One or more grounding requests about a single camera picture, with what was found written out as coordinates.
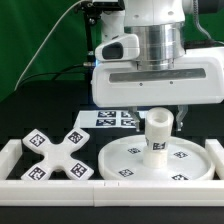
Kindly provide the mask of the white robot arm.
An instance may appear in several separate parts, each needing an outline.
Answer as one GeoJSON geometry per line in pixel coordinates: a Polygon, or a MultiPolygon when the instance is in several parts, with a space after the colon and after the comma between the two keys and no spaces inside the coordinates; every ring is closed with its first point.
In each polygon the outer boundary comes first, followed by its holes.
{"type": "Polygon", "coordinates": [[[224,101],[224,43],[208,38],[186,48],[185,16],[224,8],[224,0],[93,0],[102,9],[103,40],[95,49],[94,103],[126,108],[176,105],[180,122],[192,104],[224,101]]]}

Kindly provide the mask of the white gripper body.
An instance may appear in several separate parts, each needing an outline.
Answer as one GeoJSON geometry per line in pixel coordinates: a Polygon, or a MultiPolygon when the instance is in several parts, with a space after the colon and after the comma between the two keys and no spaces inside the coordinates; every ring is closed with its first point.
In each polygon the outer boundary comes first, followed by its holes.
{"type": "Polygon", "coordinates": [[[220,103],[224,100],[224,47],[189,49],[166,70],[137,67],[140,44],[124,34],[100,44],[92,76],[99,107],[220,103]]]}

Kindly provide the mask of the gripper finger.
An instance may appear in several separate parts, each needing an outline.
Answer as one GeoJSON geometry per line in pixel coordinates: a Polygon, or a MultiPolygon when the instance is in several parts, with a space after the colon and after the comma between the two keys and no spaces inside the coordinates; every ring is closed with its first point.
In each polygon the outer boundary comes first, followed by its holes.
{"type": "Polygon", "coordinates": [[[183,119],[188,112],[187,105],[179,105],[178,106],[178,113],[176,115],[176,129],[180,131],[183,127],[183,119]]]}
{"type": "Polygon", "coordinates": [[[130,114],[130,116],[132,117],[132,119],[135,123],[136,131],[139,132],[140,131],[140,116],[139,116],[139,112],[138,112],[137,108],[130,107],[128,109],[128,113],[130,114]]]}

